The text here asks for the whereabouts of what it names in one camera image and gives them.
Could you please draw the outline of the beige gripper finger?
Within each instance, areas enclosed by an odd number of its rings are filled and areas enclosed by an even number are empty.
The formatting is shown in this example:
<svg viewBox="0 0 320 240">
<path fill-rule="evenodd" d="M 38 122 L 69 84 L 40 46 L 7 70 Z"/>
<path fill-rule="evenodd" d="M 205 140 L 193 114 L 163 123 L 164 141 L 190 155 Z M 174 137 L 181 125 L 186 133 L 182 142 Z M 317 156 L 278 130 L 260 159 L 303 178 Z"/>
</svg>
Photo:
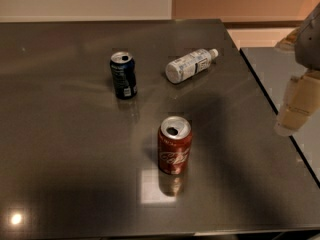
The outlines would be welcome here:
<svg viewBox="0 0 320 240">
<path fill-rule="evenodd" d="M 319 108 L 320 71 L 309 69 L 301 76 L 292 76 L 285 90 L 283 104 L 276 117 L 276 133 L 280 136 L 291 136 Z"/>
</svg>

